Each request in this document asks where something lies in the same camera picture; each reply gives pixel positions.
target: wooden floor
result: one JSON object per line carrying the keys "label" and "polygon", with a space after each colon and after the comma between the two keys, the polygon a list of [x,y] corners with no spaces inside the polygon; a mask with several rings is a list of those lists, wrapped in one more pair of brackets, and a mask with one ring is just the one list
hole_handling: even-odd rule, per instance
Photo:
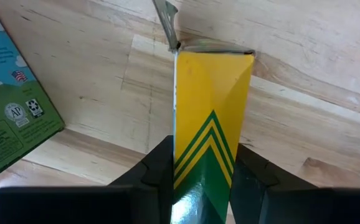
{"label": "wooden floor", "polygon": [[[172,2],[181,38],[257,51],[240,142],[316,185],[360,187],[360,1]],[[172,133],[151,1],[0,0],[0,19],[68,129],[0,186],[107,184]]]}

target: cardboard box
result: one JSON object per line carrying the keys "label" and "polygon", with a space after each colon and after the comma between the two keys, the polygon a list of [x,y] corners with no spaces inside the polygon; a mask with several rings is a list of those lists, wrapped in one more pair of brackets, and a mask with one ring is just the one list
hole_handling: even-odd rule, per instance
{"label": "cardboard box", "polygon": [[0,172],[63,128],[49,97],[0,24]]}

